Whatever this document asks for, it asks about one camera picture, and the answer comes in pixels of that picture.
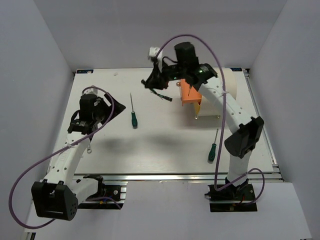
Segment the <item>orange top drawer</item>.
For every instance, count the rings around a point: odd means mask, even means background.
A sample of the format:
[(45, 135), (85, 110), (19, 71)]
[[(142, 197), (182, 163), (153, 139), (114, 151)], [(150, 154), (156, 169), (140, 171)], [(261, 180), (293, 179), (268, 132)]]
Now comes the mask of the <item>orange top drawer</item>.
[(190, 95), (188, 96), (190, 85), (186, 82), (185, 79), (180, 79), (176, 83), (176, 85), (179, 87), (180, 100), (181, 100), (182, 106), (184, 106), (186, 104), (193, 104), (196, 102), (201, 103), (202, 95), (199, 92), (197, 92), (194, 87), (192, 87)]

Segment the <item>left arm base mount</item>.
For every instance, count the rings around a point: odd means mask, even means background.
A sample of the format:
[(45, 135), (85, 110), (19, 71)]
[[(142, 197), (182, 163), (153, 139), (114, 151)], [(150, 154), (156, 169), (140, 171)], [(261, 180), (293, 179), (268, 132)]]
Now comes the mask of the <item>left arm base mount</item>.
[(72, 191), (78, 199), (78, 209), (121, 210), (127, 185), (105, 181), (101, 175), (87, 174), (73, 180)]

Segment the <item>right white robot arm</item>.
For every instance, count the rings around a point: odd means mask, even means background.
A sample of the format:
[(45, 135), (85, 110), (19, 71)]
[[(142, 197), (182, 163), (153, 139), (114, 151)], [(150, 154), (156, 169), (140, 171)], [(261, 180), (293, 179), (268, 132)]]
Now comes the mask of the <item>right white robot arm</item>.
[(176, 60), (172, 65), (163, 61), (162, 49), (151, 47), (148, 58), (153, 63), (153, 70), (142, 84), (152, 92), (165, 90), (169, 82), (185, 82), (211, 104), (222, 116), (221, 128), (228, 126), (231, 136), (221, 139), (230, 154), (229, 169), (225, 180), (226, 195), (236, 200), (244, 193), (242, 186), (247, 181), (251, 152), (259, 141), (264, 120), (253, 117), (238, 104), (226, 90), (225, 75), (222, 69), (215, 69), (208, 63), (200, 63), (195, 47), (190, 42), (181, 42), (174, 47)]

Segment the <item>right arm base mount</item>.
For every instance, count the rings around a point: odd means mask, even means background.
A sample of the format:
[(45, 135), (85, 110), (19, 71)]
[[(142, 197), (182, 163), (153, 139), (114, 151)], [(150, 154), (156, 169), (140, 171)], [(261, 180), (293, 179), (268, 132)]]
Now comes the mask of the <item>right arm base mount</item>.
[(221, 191), (217, 191), (214, 185), (208, 185), (208, 192), (204, 197), (209, 200), (211, 213), (237, 213), (257, 212), (257, 204), (254, 202), (256, 195), (252, 184), (248, 181), (240, 187), (230, 185)]

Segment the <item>green screwdriver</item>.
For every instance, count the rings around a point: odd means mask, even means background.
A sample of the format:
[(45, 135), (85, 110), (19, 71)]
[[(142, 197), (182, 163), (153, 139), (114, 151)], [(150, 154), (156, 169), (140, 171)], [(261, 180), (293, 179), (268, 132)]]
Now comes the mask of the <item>green screwdriver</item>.
[(130, 103), (131, 103), (131, 124), (133, 129), (138, 128), (138, 119), (136, 116), (136, 112), (134, 110), (134, 105), (133, 105), (133, 99), (132, 99), (132, 94), (130, 93)]
[(214, 138), (214, 141), (211, 145), (211, 148), (210, 148), (210, 151), (208, 153), (208, 162), (211, 164), (213, 163), (213, 161), (215, 160), (215, 157), (216, 157), (216, 148), (217, 148), (217, 138), (218, 138), (218, 134), (219, 134), (219, 129), (217, 128), (216, 129), (216, 132), (215, 132), (215, 138)]

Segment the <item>yellow drawer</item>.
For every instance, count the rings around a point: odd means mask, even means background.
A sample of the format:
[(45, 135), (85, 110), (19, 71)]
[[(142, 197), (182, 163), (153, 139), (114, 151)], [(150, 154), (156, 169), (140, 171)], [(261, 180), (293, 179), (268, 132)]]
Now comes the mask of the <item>yellow drawer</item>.
[(201, 103), (200, 102), (194, 102), (194, 111), (195, 111), (195, 116), (197, 117), (199, 115), (200, 109), (201, 109)]

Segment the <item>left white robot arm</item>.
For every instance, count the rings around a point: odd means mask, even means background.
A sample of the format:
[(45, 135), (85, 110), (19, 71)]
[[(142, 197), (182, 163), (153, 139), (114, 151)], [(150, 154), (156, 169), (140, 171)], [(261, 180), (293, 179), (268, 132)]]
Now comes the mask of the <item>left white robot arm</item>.
[(125, 109), (108, 93), (103, 97), (94, 91), (81, 95), (79, 109), (71, 116), (67, 129), (66, 149), (58, 153), (43, 180), (34, 182), (31, 187), (38, 217), (71, 221), (80, 204), (110, 198), (102, 176), (87, 174), (77, 180), (73, 178), (94, 134)]

